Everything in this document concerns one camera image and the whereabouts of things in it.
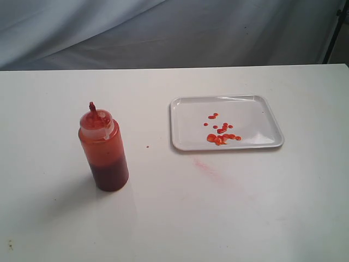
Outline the red sauce squeeze bottle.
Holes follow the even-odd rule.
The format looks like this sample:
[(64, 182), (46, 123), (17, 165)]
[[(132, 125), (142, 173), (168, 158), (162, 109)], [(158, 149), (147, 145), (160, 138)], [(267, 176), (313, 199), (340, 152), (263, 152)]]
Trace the red sauce squeeze bottle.
[(96, 186), (106, 192), (120, 190), (129, 170), (118, 122), (90, 102), (89, 111), (80, 119), (78, 137)]

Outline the red sauce drops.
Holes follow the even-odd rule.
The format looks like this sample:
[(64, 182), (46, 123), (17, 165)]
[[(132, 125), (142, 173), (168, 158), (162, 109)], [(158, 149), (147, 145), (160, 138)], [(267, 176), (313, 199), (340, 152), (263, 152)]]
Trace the red sauce drops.
[(232, 141), (243, 140), (243, 137), (236, 133), (234, 122), (218, 112), (207, 115), (202, 125), (207, 131), (205, 141), (215, 146), (225, 146)]

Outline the white rectangular plastic tray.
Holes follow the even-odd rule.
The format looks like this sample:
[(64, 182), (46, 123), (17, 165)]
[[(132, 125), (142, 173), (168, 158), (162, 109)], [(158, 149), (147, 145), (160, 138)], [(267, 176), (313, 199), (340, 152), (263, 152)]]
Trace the white rectangular plastic tray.
[(278, 148), (284, 136), (258, 95), (180, 97), (170, 104), (171, 140), (181, 151)]

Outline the black tripod stand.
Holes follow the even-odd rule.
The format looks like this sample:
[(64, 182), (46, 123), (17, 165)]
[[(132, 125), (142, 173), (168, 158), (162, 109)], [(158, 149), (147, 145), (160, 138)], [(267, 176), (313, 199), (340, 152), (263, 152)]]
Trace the black tripod stand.
[(330, 38), (330, 42), (329, 42), (328, 47), (326, 49), (326, 53), (325, 53), (324, 58), (322, 60), (322, 64), (328, 64), (330, 57), (332, 55), (333, 49), (335, 47), (337, 38), (339, 36), (340, 30), (341, 30), (343, 24), (345, 23), (347, 15), (348, 15), (348, 0), (346, 0), (343, 7), (341, 9), (338, 9), (336, 12), (336, 16), (338, 18), (337, 23), (336, 23), (335, 29), (333, 31), (333, 34)]

